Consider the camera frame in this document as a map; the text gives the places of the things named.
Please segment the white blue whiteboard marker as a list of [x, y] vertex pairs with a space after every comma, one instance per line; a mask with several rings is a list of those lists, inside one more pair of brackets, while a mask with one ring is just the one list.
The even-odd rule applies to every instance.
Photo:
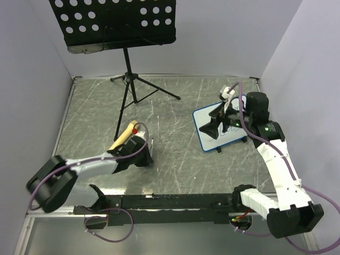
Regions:
[[151, 138], [151, 142], [150, 142], [150, 156], [152, 157], [153, 155], [153, 149], [154, 149], [154, 138]]

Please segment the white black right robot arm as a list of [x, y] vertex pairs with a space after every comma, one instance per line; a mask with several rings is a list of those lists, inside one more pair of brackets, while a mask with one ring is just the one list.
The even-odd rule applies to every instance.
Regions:
[[218, 127], [242, 128], [263, 158], [273, 182], [277, 200], [261, 193], [251, 184], [234, 188], [232, 206], [237, 211], [251, 209], [266, 221], [271, 234], [279, 239], [310, 232], [324, 216], [320, 204], [314, 204], [302, 187], [301, 180], [290, 160], [281, 126], [269, 119], [269, 99], [265, 93], [250, 92], [246, 100], [239, 100], [239, 109], [232, 106], [234, 90], [221, 92], [220, 106], [209, 113], [210, 122], [199, 130], [213, 139]]

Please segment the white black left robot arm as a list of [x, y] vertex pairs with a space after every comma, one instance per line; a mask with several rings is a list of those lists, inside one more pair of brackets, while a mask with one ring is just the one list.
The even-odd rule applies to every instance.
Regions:
[[31, 194], [32, 203], [45, 213], [52, 213], [62, 206], [87, 208], [97, 214], [108, 208], [108, 198], [95, 184], [79, 185], [79, 182], [102, 175], [112, 175], [128, 169], [129, 166], [148, 167], [153, 159], [148, 148], [148, 135], [138, 132], [128, 141], [101, 155], [64, 159], [53, 156], [27, 182], [26, 189]]

